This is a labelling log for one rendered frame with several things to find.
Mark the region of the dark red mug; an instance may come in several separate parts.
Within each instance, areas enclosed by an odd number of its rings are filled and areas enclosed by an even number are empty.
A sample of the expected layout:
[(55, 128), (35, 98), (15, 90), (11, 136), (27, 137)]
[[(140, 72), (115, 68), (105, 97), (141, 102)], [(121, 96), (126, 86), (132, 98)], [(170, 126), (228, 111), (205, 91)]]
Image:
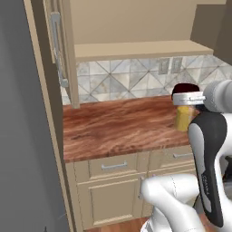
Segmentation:
[(193, 83), (178, 83), (174, 86), (172, 94), (182, 93), (182, 92), (198, 92), (199, 87)]

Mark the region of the beige drawer front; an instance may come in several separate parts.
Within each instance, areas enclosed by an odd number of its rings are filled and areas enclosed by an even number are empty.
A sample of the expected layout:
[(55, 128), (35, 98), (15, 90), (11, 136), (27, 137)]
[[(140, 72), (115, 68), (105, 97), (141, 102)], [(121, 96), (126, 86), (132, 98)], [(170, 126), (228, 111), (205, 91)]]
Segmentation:
[(161, 167), (162, 168), (169, 168), (169, 167), (185, 165), (185, 164), (192, 163), (194, 161), (193, 156), (181, 157), (181, 158), (175, 159), (173, 157), (173, 153), (176, 153), (176, 154), (192, 153), (192, 149), (189, 145), (165, 149), (164, 154), (161, 157)]
[[(106, 169), (102, 170), (102, 164), (105, 166), (122, 164), (127, 161), (128, 166), (124, 168), (117, 169)], [(136, 154), (126, 154), (113, 156), (101, 159), (92, 159), (89, 161), (89, 172), (91, 178), (98, 178), (106, 175), (116, 175), (121, 172), (132, 172), (137, 170), (137, 155)]]

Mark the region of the grey fridge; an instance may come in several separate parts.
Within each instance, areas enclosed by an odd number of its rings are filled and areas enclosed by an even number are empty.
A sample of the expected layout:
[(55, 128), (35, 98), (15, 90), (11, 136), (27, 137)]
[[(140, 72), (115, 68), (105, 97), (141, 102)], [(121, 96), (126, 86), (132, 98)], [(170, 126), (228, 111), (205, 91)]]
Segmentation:
[(0, 232), (69, 232), (23, 0), (0, 0)]

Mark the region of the beige upper cupboard run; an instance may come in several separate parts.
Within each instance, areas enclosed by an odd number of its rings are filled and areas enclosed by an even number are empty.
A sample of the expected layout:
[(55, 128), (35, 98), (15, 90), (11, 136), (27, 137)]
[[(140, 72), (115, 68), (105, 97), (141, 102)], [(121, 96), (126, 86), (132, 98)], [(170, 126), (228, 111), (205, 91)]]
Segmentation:
[(79, 62), (214, 54), (232, 63), (232, 0), (70, 0)]

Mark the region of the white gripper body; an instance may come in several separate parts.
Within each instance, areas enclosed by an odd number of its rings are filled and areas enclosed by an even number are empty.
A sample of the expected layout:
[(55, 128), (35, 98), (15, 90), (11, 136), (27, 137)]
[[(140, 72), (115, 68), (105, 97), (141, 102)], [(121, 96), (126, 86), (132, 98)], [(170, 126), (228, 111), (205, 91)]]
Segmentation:
[(172, 97), (173, 104), (176, 106), (200, 105), (205, 99), (203, 92), (179, 92), (174, 93)]

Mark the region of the beige tall cupboard door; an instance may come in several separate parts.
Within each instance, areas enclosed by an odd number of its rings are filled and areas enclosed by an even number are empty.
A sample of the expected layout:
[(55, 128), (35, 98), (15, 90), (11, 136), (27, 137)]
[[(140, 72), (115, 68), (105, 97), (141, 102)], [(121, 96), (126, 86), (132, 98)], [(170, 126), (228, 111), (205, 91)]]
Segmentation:
[(76, 60), (73, 41), (73, 25), (71, 17), (70, 0), (43, 0), (43, 6), (48, 27), (49, 41), (52, 52), (52, 60), (55, 63), (53, 53), (53, 32), (51, 24), (51, 12), (60, 13), (60, 25), (57, 28), (60, 47), (60, 59), (63, 68), (63, 75), (68, 80), (69, 86), (64, 88), (69, 96), (74, 109), (80, 107), (78, 80), (76, 72)]

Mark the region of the grey wall outlet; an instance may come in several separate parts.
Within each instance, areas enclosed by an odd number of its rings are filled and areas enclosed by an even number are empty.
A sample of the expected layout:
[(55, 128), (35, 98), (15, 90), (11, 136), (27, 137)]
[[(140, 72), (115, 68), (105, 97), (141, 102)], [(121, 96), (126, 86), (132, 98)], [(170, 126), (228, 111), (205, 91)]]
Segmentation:
[(180, 73), (181, 65), (182, 65), (182, 58), (181, 57), (174, 57), (172, 60), (170, 72), (171, 73)]
[(169, 71), (169, 58), (159, 60), (159, 74), (167, 74)]

